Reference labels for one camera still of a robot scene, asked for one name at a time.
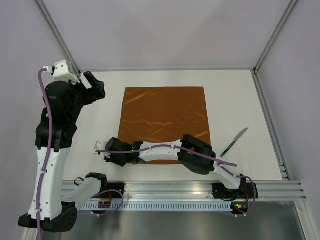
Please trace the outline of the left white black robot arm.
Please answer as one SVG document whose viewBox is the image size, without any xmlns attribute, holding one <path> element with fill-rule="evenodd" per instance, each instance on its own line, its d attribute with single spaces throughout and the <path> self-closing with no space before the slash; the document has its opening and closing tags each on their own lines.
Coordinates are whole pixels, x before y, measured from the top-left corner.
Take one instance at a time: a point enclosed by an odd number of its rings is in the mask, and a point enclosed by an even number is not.
<svg viewBox="0 0 320 240">
<path fill-rule="evenodd" d="M 84 106 L 106 97 L 105 84 L 90 71 L 83 73 L 90 88 L 79 81 L 57 80 L 47 86 L 42 81 L 43 70 L 38 79 L 45 108 L 36 128 L 37 176 L 31 206 L 20 216 L 18 225 L 51 233 L 69 232 L 75 225 L 78 213 L 91 197 L 104 198 L 109 193 L 107 177 L 89 173 L 84 183 L 71 195 L 62 198 L 62 183 L 76 122 Z"/>
</svg>

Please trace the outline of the green-handled steel knife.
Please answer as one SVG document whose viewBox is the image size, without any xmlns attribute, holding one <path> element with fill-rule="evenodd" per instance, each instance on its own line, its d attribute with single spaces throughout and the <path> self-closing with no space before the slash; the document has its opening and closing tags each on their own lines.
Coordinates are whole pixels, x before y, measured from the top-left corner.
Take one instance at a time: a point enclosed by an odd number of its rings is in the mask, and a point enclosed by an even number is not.
<svg viewBox="0 0 320 240">
<path fill-rule="evenodd" d="M 236 144 L 236 142 L 245 134 L 245 132 L 248 130 L 249 128 L 246 127 L 243 130 L 241 130 L 233 139 L 233 141 L 231 142 L 231 144 L 220 154 L 220 157 L 223 158 L 229 151 L 230 149 Z"/>
</svg>

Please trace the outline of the orange-brown cloth napkin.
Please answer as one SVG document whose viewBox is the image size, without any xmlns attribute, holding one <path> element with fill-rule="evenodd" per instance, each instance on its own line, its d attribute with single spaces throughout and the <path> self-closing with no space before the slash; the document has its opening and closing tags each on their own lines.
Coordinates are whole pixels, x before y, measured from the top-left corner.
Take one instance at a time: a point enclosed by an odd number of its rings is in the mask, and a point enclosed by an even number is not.
<svg viewBox="0 0 320 240">
<path fill-rule="evenodd" d="M 117 138 L 164 143 L 191 135 L 211 144 L 203 87 L 127 87 Z"/>
</svg>

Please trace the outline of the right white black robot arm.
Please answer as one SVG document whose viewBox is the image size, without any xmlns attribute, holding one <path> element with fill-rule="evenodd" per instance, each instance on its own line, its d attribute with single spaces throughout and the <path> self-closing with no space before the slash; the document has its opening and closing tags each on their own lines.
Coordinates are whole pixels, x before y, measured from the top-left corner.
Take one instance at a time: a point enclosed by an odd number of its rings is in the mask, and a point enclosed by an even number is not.
<svg viewBox="0 0 320 240">
<path fill-rule="evenodd" d="M 214 199 L 232 202 L 259 197 L 256 184 L 248 176 L 228 169 L 236 167 L 235 163 L 218 159 L 211 145 L 189 134 L 182 139 L 162 143 L 126 143 L 113 137 L 105 146 L 97 148 L 96 153 L 104 154 L 107 163 L 120 167 L 163 160 L 180 163 L 197 175 L 213 175 L 217 179 L 217 183 L 212 184 Z"/>
</svg>

